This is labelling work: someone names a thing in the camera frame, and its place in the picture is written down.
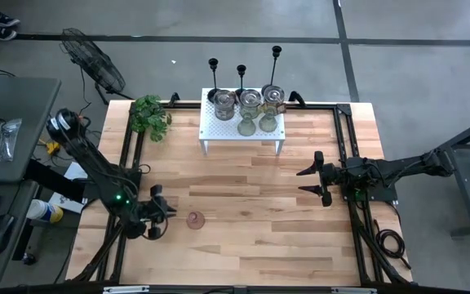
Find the tall black candlestick holder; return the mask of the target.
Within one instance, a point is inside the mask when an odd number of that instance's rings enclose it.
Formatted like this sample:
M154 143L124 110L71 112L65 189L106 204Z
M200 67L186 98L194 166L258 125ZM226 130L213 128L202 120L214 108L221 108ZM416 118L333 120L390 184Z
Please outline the tall black candlestick holder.
M263 95L265 90L272 86L273 85L273 80L274 80L274 76L275 76L275 70L276 70L276 64L277 64L277 59L279 58L279 56L281 55L281 52L282 52L282 48L278 45L276 46L273 46L272 47L272 53L273 53L273 67L272 67L272 71L271 71L271 77L270 77L270 82L263 85L261 87L261 94Z

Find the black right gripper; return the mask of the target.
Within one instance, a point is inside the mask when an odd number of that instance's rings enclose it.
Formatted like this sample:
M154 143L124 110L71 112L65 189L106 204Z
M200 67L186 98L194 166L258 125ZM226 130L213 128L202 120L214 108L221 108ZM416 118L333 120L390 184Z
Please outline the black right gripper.
M332 204L332 196L328 187L335 184L337 172L333 163L324 163L324 155L322 151L316 151L314 153L314 162L312 165L297 172L296 175L306 176L316 173L319 177L319 185L300 186L299 189L316 194L321 198L322 206L329 207Z

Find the vanilla candle tin green label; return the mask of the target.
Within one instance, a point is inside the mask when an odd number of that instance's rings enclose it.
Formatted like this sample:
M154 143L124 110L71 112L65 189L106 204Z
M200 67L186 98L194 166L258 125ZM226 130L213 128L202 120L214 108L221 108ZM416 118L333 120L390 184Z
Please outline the vanilla candle tin green label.
M242 117L249 116L255 119L259 116L259 108L263 103L262 96L259 91L246 89L240 95L240 115Z

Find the green ribbed glass candle holder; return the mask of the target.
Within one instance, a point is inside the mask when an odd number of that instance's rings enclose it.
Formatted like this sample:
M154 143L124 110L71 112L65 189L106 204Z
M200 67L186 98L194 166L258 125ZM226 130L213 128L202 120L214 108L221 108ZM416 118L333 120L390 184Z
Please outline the green ribbed glass candle holder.
M237 131L241 136L252 136L256 132L256 125L251 114L244 114L237 125Z
M274 112L267 112L259 120L259 128L264 132L274 132L277 129L277 120Z

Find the medium black candlestick holder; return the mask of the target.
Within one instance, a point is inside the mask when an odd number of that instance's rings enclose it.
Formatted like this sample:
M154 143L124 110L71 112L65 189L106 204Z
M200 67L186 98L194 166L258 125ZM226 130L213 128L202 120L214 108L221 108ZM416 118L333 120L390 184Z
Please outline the medium black candlestick holder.
M219 61L216 58L210 58L208 60L208 65L210 66L211 72L213 74L213 83L214 83L213 88L210 89L207 93L207 99L211 103L214 102L215 94L219 90L219 88L217 87L217 82L216 82L216 70L217 70L217 67L218 67L218 63L219 63Z

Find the black floor fan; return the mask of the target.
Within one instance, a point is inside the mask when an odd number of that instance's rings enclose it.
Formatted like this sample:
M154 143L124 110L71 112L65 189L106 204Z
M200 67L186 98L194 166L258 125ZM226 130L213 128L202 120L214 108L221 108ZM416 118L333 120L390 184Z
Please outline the black floor fan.
M67 28L62 30L60 40L70 60L94 81L95 89L105 105L109 104L109 100L103 90L107 94L132 100L132 97L122 93L126 82L118 68L87 35L79 29Z

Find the white paper sheet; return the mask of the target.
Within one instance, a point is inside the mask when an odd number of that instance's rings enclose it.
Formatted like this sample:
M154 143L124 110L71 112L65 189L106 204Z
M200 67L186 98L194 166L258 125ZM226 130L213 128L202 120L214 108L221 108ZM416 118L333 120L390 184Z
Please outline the white paper sheet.
M64 177L69 180L76 180L76 179L85 180L88 178L88 175L78 163L71 162L68 169L64 173Z
M73 201L65 196L54 192L51 196L49 203L61 207L64 210L75 212L80 214L82 209L86 206L88 202L87 198L83 198L81 202Z

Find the short black candlestick holder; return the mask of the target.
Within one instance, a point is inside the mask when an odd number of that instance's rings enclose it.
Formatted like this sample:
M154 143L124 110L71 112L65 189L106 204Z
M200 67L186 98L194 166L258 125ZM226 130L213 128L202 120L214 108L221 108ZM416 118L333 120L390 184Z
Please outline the short black candlestick holder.
M238 65L237 66L237 73L239 75L239 78L240 78L240 85L239 85L239 88L235 91L237 97L239 97L242 92L244 91L244 86L243 86L243 78L244 78L244 75L246 73L246 66L245 65Z

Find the grey desk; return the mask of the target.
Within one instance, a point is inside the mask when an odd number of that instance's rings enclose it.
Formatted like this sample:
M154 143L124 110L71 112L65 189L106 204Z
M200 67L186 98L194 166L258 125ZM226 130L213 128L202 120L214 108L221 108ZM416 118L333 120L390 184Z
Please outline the grey desk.
M60 85L60 80L54 78L0 76L0 118L22 122L13 160L0 162L0 182L17 182L24 176Z

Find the clear plastic bag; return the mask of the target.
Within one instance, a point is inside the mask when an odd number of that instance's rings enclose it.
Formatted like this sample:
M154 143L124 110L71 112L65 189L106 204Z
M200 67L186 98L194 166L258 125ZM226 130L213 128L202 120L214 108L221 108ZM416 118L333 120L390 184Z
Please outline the clear plastic bag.
M12 162L17 142L17 136L22 124L21 118L0 123L0 163Z

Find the clear glass jar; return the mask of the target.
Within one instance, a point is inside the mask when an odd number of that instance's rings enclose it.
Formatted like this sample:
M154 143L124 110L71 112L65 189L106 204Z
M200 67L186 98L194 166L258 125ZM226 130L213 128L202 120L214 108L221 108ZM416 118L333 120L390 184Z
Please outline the clear glass jar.
M215 93L215 116L221 121L228 121L234 116L235 93L228 90L219 90Z

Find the yellow power plug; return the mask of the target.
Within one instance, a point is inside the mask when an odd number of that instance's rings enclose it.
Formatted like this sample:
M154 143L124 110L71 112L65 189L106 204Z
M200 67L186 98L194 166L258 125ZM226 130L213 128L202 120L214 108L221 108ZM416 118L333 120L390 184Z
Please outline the yellow power plug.
M38 140L38 145L46 149L46 152L49 156L55 156L60 152L60 144L55 141L44 141L42 139Z

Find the candle tin orange heart label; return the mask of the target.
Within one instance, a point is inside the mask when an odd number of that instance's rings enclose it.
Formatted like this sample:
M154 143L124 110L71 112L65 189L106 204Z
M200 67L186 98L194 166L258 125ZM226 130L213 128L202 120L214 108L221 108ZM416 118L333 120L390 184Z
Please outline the candle tin orange heart label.
M270 85L264 89L264 112L274 116L286 112L285 92L279 86Z

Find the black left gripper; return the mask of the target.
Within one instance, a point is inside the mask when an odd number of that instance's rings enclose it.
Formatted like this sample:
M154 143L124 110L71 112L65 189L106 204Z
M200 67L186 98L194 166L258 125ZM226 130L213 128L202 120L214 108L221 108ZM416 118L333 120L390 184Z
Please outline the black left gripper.
M142 203L140 208L140 221L149 223L147 233L142 234L145 239L160 239L167 232L169 217L177 215L176 209L168 206L162 196L162 186L154 185L150 188L151 199Z

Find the white perforated metal shelf riser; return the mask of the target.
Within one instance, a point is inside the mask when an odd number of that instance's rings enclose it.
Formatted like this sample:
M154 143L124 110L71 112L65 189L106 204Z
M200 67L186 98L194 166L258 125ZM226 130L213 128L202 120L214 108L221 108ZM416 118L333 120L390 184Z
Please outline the white perforated metal shelf riser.
M260 113L253 120L255 133L251 136L243 136L238 132L237 126L243 120L240 115L240 107L234 106L234 116L227 121L219 120L215 116L214 104L207 99L210 88L202 88L200 123L198 139L202 153L207 156L208 144L212 141L272 141L275 146L275 154L279 155L286 139L285 114L276 116L277 128L272 132L263 131L259 127L259 121L264 116Z

